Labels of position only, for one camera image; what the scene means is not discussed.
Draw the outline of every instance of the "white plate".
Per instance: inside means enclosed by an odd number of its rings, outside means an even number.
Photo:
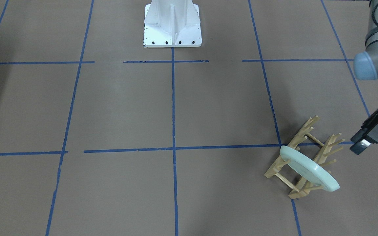
[[[282,146],[279,154],[284,161],[290,159],[288,165],[308,181],[317,186],[323,185],[323,190],[333,192],[339,188],[338,182],[326,170],[299,151]]]

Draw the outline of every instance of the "wooden dowel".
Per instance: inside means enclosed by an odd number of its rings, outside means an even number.
[[[310,128],[310,127],[312,127],[312,125],[314,125],[316,123],[316,121],[318,121],[318,120],[311,119],[310,122],[309,122],[309,124],[305,125],[304,128]]]
[[[335,163],[335,162],[336,162],[336,159],[333,159],[333,160],[331,160],[331,161],[329,161],[329,162],[322,163],[322,164],[320,164],[319,166],[324,167],[324,166],[327,166],[327,165],[333,164],[333,163]]]
[[[291,162],[291,159],[288,159],[288,160],[284,161],[283,163],[279,164],[279,165],[277,166],[277,168],[281,168],[281,167],[285,166],[286,164],[288,164],[288,163],[290,163],[290,162]]]
[[[317,142],[319,145],[324,146],[324,144],[322,142],[320,142],[317,138],[315,138],[310,133],[306,133],[306,135],[309,136],[313,141]]]
[[[310,124],[311,122],[315,123],[318,120],[320,120],[320,117],[318,117],[317,115],[315,115],[313,117],[310,117],[308,121],[309,121],[309,124]]]
[[[332,151],[330,151],[330,152],[328,152],[328,153],[323,154],[323,156],[327,157],[327,156],[329,156],[329,155],[334,154],[334,153],[337,152],[337,151],[341,151],[343,148],[344,148],[344,147],[339,147],[339,148],[337,148],[337,149],[335,149],[335,150],[332,150]]]
[[[338,144],[342,143],[343,141],[345,141],[345,139],[339,139],[337,142],[334,142],[334,143],[332,143],[332,144],[330,144],[330,145],[328,145],[328,146],[329,146],[329,147],[333,147],[333,146],[335,146],[335,145],[338,145]]]
[[[342,135],[342,133],[338,133],[338,134],[333,134],[332,136],[335,138],[335,139],[337,139],[339,136],[341,136]]]
[[[306,130],[304,130],[304,134],[310,133],[311,130],[314,130],[315,127],[307,127]]]
[[[304,188],[303,190],[304,191],[312,191],[312,190],[317,190],[317,189],[322,189],[324,188],[323,185],[320,185],[320,186],[315,186],[315,187],[310,187],[310,188]]]
[[[276,173],[275,174],[279,179],[282,180],[282,182],[284,182],[286,185],[288,185],[288,187],[290,187],[291,189],[294,189],[295,191],[297,192],[300,192],[300,190],[294,185],[292,184],[288,179],[286,179],[284,176],[282,176],[280,173]]]
[[[298,144],[304,142],[307,139],[307,136],[304,136],[302,139],[298,140],[294,137],[293,140],[288,144],[290,148],[296,147]]]

